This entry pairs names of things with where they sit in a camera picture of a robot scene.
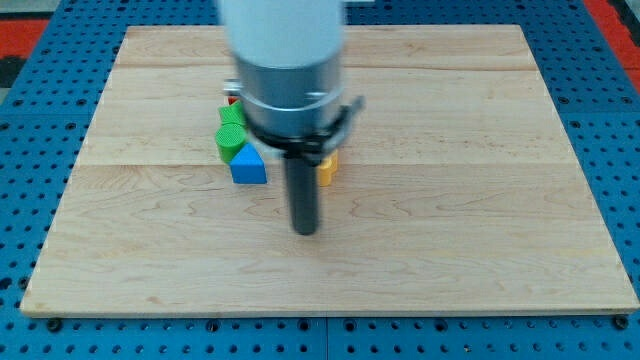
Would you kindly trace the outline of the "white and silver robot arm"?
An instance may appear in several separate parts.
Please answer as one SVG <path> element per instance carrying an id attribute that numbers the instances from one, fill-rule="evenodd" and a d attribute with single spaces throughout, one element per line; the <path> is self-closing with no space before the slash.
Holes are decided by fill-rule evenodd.
<path id="1" fill-rule="evenodd" d="M 240 97 L 254 130 L 304 137 L 335 121 L 341 79 L 341 0 L 221 0 Z"/>

